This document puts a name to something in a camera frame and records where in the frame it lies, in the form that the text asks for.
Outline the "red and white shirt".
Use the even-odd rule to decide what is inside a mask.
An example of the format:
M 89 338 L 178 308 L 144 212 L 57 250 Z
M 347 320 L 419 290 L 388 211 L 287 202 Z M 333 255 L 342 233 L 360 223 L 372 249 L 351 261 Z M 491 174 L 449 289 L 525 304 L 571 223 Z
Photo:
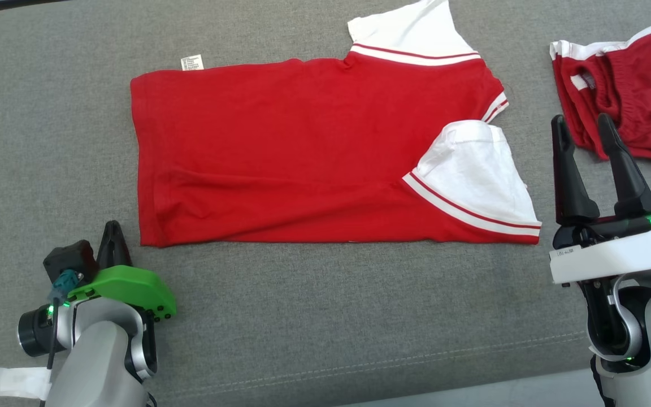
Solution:
M 130 83 L 140 242 L 535 245 L 504 86 L 449 0 L 347 24 L 341 59 L 161 70 Z

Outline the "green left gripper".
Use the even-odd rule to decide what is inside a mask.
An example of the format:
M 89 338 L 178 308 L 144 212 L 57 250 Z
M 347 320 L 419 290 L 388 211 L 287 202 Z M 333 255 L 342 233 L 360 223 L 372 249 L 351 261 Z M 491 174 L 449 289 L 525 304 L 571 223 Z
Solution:
M 100 296 L 142 308 L 152 314 L 156 322 L 176 316 L 177 302 L 173 292 L 154 271 L 133 266 L 124 232 L 116 220 L 105 224 L 98 265 L 101 271 L 92 283 L 68 294 L 70 303 Z

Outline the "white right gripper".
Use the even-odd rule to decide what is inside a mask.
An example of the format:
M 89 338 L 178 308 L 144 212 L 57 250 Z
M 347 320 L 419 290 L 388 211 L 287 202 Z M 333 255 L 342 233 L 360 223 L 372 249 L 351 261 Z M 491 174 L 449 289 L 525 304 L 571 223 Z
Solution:
M 551 119 L 555 221 L 561 225 L 549 253 L 551 279 L 566 284 L 626 275 L 651 280 L 651 215 L 592 225 L 600 217 L 589 198 L 574 159 L 575 143 L 562 114 Z M 602 149 L 613 174 L 615 216 L 635 218 L 651 213 L 651 189 L 635 158 L 606 113 L 597 118 Z

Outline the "red shorts with white stripe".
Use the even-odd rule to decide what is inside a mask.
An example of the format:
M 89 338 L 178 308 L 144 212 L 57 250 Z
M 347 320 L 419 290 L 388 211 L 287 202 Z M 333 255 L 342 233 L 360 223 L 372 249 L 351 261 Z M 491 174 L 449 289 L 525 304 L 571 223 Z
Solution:
M 574 144 L 607 159 L 597 126 L 607 114 L 633 157 L 651 160 L 651 26 L 627 41 L 554 41 L 549 53 Z

